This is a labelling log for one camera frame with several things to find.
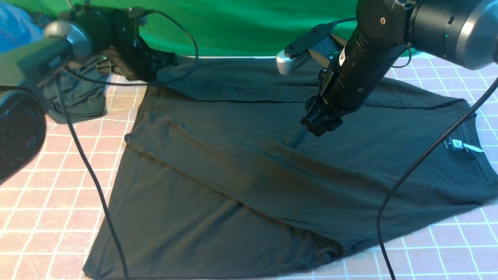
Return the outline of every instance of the green screen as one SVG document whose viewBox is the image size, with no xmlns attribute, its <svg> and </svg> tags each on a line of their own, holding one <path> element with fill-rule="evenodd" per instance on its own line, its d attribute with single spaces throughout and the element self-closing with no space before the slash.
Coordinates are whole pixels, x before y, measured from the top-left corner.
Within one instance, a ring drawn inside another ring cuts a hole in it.
<svg viewBox="0 0 498 280">
<path fill-rule="evenodd" d="M 66 0 L 7 0 L 21 8 L 51 16 L 68 10 Z M 83 0 L 73 0 L 73 4 Z M 354 17 L 355 0 L 92 0 L 92 4 L 163 11 L 192 33 L 204 56 L 276 55 L 287 44 L 320 23 Z M 339 36 L 349 38 L 356 22 L 340 24 Z M 152 47 L 193 55 L 190 39 L 160 15 L 140 28 Z"/>
</svg>

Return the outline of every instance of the grid mat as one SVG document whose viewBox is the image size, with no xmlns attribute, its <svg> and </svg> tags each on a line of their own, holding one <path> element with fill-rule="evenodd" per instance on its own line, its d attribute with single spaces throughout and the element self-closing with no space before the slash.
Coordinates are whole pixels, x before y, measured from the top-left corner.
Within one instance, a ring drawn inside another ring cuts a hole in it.
<svg viewBox="0 0 498 280">
<path fill-rule="evenodd" d="M 397 65 L 406 63 L 401 58 Z M 387 77 L 471 105 L 498 76 L 498 67 L 469 71 L 431 57 Z M 124 78 L 112 77 L 114 82 Z M 107 196 L 145 87 L 108 87 L 108 114 L 78 123 L 76 132 Z M 498 170 L 498 98 L 478 112 L 483 150 Z M 94 183 L 66 125 L 48 119 L 40 155 L 0 186 L 0 280 L 79 280 L 103 220 Z M 398 280 L 498 280 L 498 202 L 386 244 Z M 279 280 L 389 280 L 379 248 Z"/>
</svg>

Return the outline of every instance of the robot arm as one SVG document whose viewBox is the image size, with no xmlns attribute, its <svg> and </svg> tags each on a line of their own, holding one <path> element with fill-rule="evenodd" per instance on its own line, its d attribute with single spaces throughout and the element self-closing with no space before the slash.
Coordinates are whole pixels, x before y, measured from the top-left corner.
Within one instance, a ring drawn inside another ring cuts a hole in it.
<svg viewBox="0 0 498 280">
<path fill-rule="evenodd" d="M 147 46 L 138 27 L 142 8 L 78 5 L 44 31 L 45 39 L 0 55 L 0 185 L 41 150 L 47 102 L 39 86 L 63 67 L 104 54 L 100 71 L 153 82 L 157 70 L 176 65 L 174 53 Z"/>
<path fill-rule="evenodd" d="M 359 0 L 358 25 L 347 42 L 321 24 L 277 55 L 287 75 L 311 57 L 324 68 L 319 93 L 301 120 L 321 136 L 359 110 L 407 48 L 414 47 L 470 70 L 497 62 L 496 0 Z"/>
</svg>

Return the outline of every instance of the black t-shirt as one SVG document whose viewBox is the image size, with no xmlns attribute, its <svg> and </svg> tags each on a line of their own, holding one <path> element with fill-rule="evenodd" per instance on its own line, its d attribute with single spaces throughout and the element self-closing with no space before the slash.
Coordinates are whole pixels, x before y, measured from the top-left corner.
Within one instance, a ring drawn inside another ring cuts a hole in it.
<svg viewBox="0 0 498 280">
<path fill-rule="evenodd" d="M 384 79 L 317 138 L 299 121 L 320 68 L 280 76 L 273 59 L 202 59 L 189 78 L 147 90 L 110 201 L 130 277 L 276 276 L 377 245 L 385 196 L 469 105 Z M 402 185 L 385 240 L 497 197 L 479 147 L 474 116 Z M 84 272 L 123 278 L 105 222 Z"/>
</svg>

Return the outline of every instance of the black cable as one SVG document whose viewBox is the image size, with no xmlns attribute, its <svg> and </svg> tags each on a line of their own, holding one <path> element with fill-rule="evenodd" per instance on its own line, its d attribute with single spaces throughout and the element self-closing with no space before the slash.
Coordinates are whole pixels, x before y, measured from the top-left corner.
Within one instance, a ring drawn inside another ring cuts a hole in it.
<svg viewBox="0 0 498 280">
<path fill-rule="evenodd" d="M 348 21 L 355 21 L 355 20 L 356 20 L 356 17 L 348 17 L 348 18 L 339 19 L 339 20 L 336 20 L 333 22 L 329 22 L 329 24 L 332 27 L 336 27 L 337 24 L 341 24 L 341 23 L 348 22 Z"/>
<path fill-rule="evenodd" d="M 194 37 L 192 36 L 192 34 L 187 29 L 185 29 L 179 22 L 177 22 L 174 18 L 170 17 L 166 13 L 161 12 L 159 10 L 148 10 L 146 14 L 152 14 L 152 13 L 160 14 L 163 17 L 165 17 L 168 20 L 170 20 L 177 27 L 179 27 L 190 38 L 190 40 L 192 41 L 192 44 L 194 45 L 194 48 L 195 48 L 195 61 L 194 61 L 194 65 L 192 66 L 191 70 L 187 74 L 185 74 L 183 76 L 180 76 L 178 78 L 171 79 L 169 81 L 158 81 L 158 82 L 153 82 L 153 83 L 141 83 L 141 84 L 122 84 L 122 83 L 103 82 L 103 81 L 97 81 L 97 80 L 89 79 L 87 77 L 84 77 L 84 76 L 79 75 L 78 73 L 72 71 L 68 66 L 64 67 L 64 70 L 66 72 L 68 72 L 69 74 L 71 74 L 72 76 L 74 76 L 74 77 L 76 77 L 76 78 L 78 78 L 80 80 L 86 81 L 86 82 L 90 82 L 90 83 L 94 83 L 94 84 L 99 84 L 99 85 L 106 85 L 106 86 L 123 86 L 123 87 L 165 85 L 165 84 L 169 84 L 169 83 L 172 83 L 172 82 L 176 82 L 176 81 L 182 80 L 182 79 L 190 76 L 192 73 L 194 73 L 195 69 L 197 68 L 197 64 L 199 63 L 199 46 L 197 45 L 197 41 L 194 39 Z"/>
<path fill-rule="evenodd" d="M 121 265 L 123 266 L 124 280 L 129 280 L 128 266 L 126 264 L 125 254 L 123 252 L 123 248 L 121 247 L 121 243 L 118 239 L 118 235 L 116 234 L 116 231 L 114 229 L 114 225 L 111 221 L 111 215 L 109 213 L 109 209 L 108 209 L 107 203 L 106 203 L 106 196 L 104 195 L 104 192 L 102 191 L 102 187 L 100 186 L 99 180 L 97 179 L 97 176 L 95 175 L 95 172 L 93 171 L 92 166 L 90 165 L 87 157 L 85 156 L 85 152 L 83 151 L 83 148 L 81 147 L 81 143 L 80 143 L 78 136 L 76 135 L 76 132 L 74 130 L 73 122 L 71 121 L 71 118 L 69 117 L 69 113 L 67 112 L 67 107 L 66 107 L 66 104 L 64 102 L 64 97 L 62 96 L 61 73 L 60 72 L 57 73 L 55 79 L 56 79 L 55 83 L 57 86 L 57 94 L 59 95 L 59 100 L 61 102 L 62 112 L 64 113 L 64 117 L 66 118 L 67 126 L 69 127 L 69 131 L 71 132 L 71 135 L 73 137 L 76 148 L 78 149 L 78 152 L 80 153 L 81 159 L 85 163 L 85 166 L 88 169 L 88 173 L 90 174 L 90 176 L 92 177 L 92 179 L 95 183 L 95 186 L 96 186 L 97 191 L 98 191 L 99 196 L 100 196 L 100 201 L 102 203 L 102 208 L 104 210 L 104 215 L 106 217 L 107 224 L 109 225 L 109 231 L 114 239 L 114 243 L 116 244 L 116 247 L 118 249 L 118 254 L 119 254 L 120 259 L 121 259 Z"/>
<path fill-rule="evenodd" d="M 410 168 L 401 176 L 401 178 L 396 182 L 391 192 L 387 195 L 384 202 L 382 203 L 378 215 L 377 215 L 377 236 L 378 242 L 380 245 L 380 250 L 382 251 L 382 255 L 384 256 L 385 264 L 387 265 L 387 269 L 389 270 L 389 274 L 392 280 L 396 280 L 396 276 L 394 275 L 394 271 L 392 270 L 391 263 L 389 262 L 389 258 L 387 256 L 387 252 L 385 250 L 385 245 L 382 240 L 382 230 L 381 230 L 381 222 L 382 215 L 384 214 L 384 210 L 387 207 L 389 201 L 396 194 L 396 191 L 405 182 L 405 180 L 410 176 L 410 174 L 432 153 L 446 138 L 448 138 L 451 133 L 453 133 L 460 125 L 462 125 L 466 120 L 469 119 L 478 109 L 479 107 L 486 102 L 486 100 L 495 92 L 498 88 L 498 78 L 490 85 L 490 87 L 484 92 L 484 94 L 477 100 L 477 102 L 456 122 L 454 123 L 448 130 L 446 130 L 439 139 L 437 139 L 414 163 Z"/>
<path fill-rule="evenodd" d="M 408 61 L 406 62 L 406 64 L 403 66 L 392 66 L 392 68 L 404 68 L 410 65 L 410 62 L 411 62 L 411 48 L 408 48 Z"/>
</svg>

